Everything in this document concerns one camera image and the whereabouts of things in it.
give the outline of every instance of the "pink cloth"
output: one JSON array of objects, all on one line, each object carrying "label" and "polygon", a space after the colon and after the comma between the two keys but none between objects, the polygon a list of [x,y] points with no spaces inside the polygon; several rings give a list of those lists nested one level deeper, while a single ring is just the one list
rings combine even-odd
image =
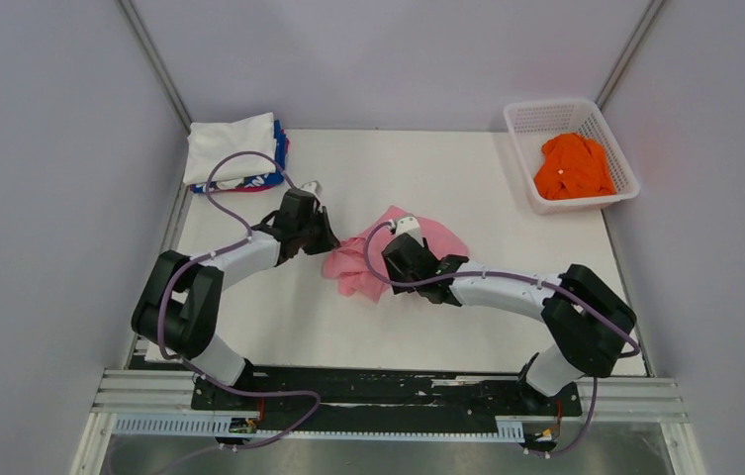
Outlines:
[{"label": "pink cloth", "polygon": [[[363,260],[363,246],[366,243],[366,237],[372,232],[376,225],[383,221],[395,220],[407,212],[401,208],[391,206],[384,216],[382,216],[369,229],[340,243],[340,248],[334,250],[326,257],[326,263],[323,265],[323,277],[326,279],[337,279],[337,290],[341,295],[354,295],[355,292],[369,297],[373,302],[378,303],[381,295],[390,287],[375,278],[366,268],[366,262]],[[427,218],[419,217],[421,225],[421,235],[427,239],[427,245],[430,251],[442,258],[448,254],[468,255],[468,247],[464,242],[459,240],[448,228]],[[372,266],[378,272],[387,275],[387,267],[384,265],[384,258],[381,252],[384,247],[393,240],[393,236],[386,230],[381,230],[372,238],[369,244],[369,253],[372,260]]]}]

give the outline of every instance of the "folded clothing stack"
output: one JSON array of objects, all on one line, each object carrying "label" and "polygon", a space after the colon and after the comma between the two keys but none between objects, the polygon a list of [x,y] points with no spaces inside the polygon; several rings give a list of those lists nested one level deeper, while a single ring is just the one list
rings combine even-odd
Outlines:
[{"label": "folded clothing stack", "polygon": [[[273,113],[250,117],[231,124],[194,123],[189,135],[189,152],[183,183],[194,193],[206,193],[206,180],[224,158],[239,151],[259,151],[282,168],[290,142]],[[261,191],[276,186],[284,177],[276,167],[258,155],[242,155],[228,161],[209,184],[214,191]]]}]

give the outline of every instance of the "gray floor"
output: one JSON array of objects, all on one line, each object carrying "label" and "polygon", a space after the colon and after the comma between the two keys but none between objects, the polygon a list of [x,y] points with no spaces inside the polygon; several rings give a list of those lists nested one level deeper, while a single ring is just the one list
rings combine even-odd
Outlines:
[{"label": "gray floor", "polygon": [[[565,443],[578,425],[566,424]],[[206,438],[131,436],[114,441],[115,475],[154,473],[172,460],[213,444]],[[594,424],[572,453],[551,460],[523,456],[519,446],[500,443],[366,442],[282,440],[251,452],[213,452],[169,472],[185,474],[286,475],[480,475],[672,474],[657,425]]]}]

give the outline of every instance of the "white wall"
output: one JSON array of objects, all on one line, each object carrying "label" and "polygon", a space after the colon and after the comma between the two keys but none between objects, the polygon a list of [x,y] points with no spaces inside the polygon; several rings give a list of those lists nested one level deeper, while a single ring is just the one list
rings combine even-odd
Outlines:
[{"label": "white wall", "polygon": [[0,1],[0,473],[65,473],[184,134],[112,1]]},{"label": "white wall", "polygon": [[745,2],[675,0],[605,116],[642,182],[607,213],[708,472],[745,473]]},{"label": "white wall", "polygon": [[136,0],[195,121],[503,130],[600,92],[648,0]]}]

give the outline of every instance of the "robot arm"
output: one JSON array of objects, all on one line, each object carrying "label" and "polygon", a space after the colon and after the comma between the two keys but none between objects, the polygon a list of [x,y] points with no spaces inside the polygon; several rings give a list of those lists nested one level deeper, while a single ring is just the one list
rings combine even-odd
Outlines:
[{"label": "robot arm", "polygon": [[521,383],[539,395],[552,397],[584,376],[608,377],[625,342],[566,296],[547,288],[559,286],[591,305],[611,323],[630,333],[636,323],[631,309],[588,267],[571,265],[561,274],[529,275],[532,282],[487,277],[503,273],[467,257],[447,255],[437,259],[421,236],[419,222],[405,216],[395,222],[395,238],[383,257],[390,279],[419,282],[453,274],[451,279],[393,291],[418,292],[434,304],[483,306],[524,315],[547,325],[555,340],[535,354],[520,373]]},{"label": "robot arm", "polygon": [[[165,345],[206,374],[234,385],[249,362],[215,335],[221,293],[258,271],[281,265],[300,249],[312,255],[339,246],[319,194],[317,182],[288,190],[279,209],[252,227],[247,243],[188,268],[174,286],[175,292],[187,293],[185,300],[172,300],[167,306]],[[173,250],[159,256],[131,319],[134,332],[158,343],[165,286],[191,259]]]}]

